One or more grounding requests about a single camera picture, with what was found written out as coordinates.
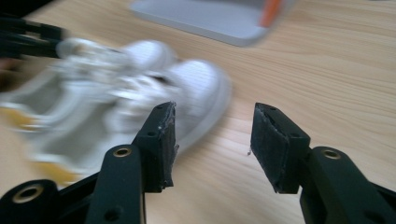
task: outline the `shoe lace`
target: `shoe lace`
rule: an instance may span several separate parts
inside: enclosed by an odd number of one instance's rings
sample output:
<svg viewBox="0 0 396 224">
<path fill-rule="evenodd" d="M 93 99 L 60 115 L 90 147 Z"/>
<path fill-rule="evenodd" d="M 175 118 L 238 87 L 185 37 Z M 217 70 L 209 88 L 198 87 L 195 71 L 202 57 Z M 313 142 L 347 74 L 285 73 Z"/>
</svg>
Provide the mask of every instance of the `shoe lace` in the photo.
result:
<svg viewBox="0 0 396 224">
<path fill-rule="evenodd" d="M 119 86 L 110 94 L 119 97 L 117 109 L 126 118 L 141 118 L 158 104 L 175 101 L 182 89 L 163 77 L 147 71 L 133 77 L 120 77 Z"/>
</svg>

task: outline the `table surface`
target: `table surface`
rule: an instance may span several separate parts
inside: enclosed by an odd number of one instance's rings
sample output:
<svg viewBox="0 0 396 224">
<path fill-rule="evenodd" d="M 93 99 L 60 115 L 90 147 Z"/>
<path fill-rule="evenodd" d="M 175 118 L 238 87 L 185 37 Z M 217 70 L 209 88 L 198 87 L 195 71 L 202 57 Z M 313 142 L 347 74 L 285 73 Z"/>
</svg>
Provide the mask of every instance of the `table surface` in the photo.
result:
<svg viewBox="0 0 396 224">
<path fill-rule="evenodd" d="M 173 188 L 147 195 L 148 223 L 304 223 L 299 196 L 275 194 L 247 155 L 256 102 L 280 108 L 311 147 L 344 151 L 369 180 L 396 190 L 395 1 L 300 0 L 248 48 L 142 21 L 129 4 L 59 0 L 30 19 L 111 47 L 158 39 L 180 59 L 209 60 L 231 77 L 222 121 L 179 155 Z M 23 141 L 0 129 L 0 193 L 45 177 L 23 158 Z"/>
</svg>

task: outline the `sneaker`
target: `sneaker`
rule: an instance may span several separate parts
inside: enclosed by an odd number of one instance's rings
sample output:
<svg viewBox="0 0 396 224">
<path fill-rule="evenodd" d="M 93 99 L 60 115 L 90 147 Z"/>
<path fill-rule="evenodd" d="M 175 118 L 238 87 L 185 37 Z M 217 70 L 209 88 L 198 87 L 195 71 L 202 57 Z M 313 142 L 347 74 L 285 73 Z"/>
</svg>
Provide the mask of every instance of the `sneaker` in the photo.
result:
<svg viewBox="0 0 396 224">
<path fill-rule="evenodd" d="M 164 102 L 177 103 L 176 139 L 179 152 L 184 151 L 217 123 L 232 95 L 227 75 L 203 60 L 120 77 L 108 94 L 117 98 L 114 104 L 89 102 L 90 110 L 60 125 L 63 132 L 35 139 L 28 150 L 33 161 L 56 164 L 63 176 L 74 176 L 62 179 L 58 173 L 58 182 L 67 184 L 98 172 L 105 153 L 131 144 L 152 108 Z"/>
<path fill-rule="evenodd" d="M 164 69 L 176 61 L 166 44 L 154 40 L 134 42 L 110 49 L 89 40 L 70 38 L 58 45 L 63 58 L 20 89 L 4 93 L 0 112 L 14 130 L 26 135 L 51 131 L 72 116 L 84 102 L 111 101 L 102 94 L 113 86 L 116 76 L 147 69 Z"/>
</svg>

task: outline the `blurry object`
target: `blurry object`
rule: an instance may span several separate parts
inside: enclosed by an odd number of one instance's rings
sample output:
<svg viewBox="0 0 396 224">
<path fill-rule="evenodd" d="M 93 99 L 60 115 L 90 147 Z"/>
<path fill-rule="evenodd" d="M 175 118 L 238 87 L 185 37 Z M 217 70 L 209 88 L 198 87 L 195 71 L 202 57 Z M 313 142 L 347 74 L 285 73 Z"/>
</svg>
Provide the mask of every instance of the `blurry object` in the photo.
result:
<svg viewBox="0 0 396 224">
<path fill-rule="evenodd" d="M 53 0 L 12 0 L 0 1 L 0 17 L 22 18 Z"/>
<path fill-rule="evenodd" d="M 155 106 L 132 144 L 111 148 L 97 174 L 59 191 L 50 180 L 11 189 L 0 223 L 146 223 L 145 193 L 174 186 L 175 106 Z"/>
<path fill-rule="evenodd" d="M 0 18 L 0 58 L 20 59 L 22 55 L 57 58 L 57 44 L 63 29 L 57 26 Z"/>
<path fill-rule="evenodd" d="M 106 151 L 127 144 L 161 102 L 177 103 L 177 143 L 184 150 L 210 131 L 231 98 L 231 82 L 218 66 L 176 63 L 162 42 L 110 49 L 68 39 L 58 52 L 61 60 L 5 94 L 0 106 L 29 138 L 29 158 L 56 170 L 59 183 L 97 172 Z"/>
<path fill-rule="evenodd" d="M 303 188 L 306 223 L 396 223 L 395 192 L 370 183 L 347 154 L 309 142 L 280 110 L 256 104 L 251 149 L 276 192 Z"/>
<path fill-rule="evenodd" d="M 75 38 L 65 40 L 58 49 L 67 60 L 56 62 L 18 90 L 1 95 L 0 111 L 21 132 L 42 132 L 67 119 L 90 97 L 111 88 L 99 84 L 101 77 L 107 76 L 109 82 L 119 73 L 162 68 L 176 59 L 169 47 L 156 41 L 133 43 L 126 49 L 129 53 Z"/>
<path fill-rule="evenodd" d="M 257 43 L 295 0 L 137 0 L 136 17 L 238 47 Z"/>
</svg>

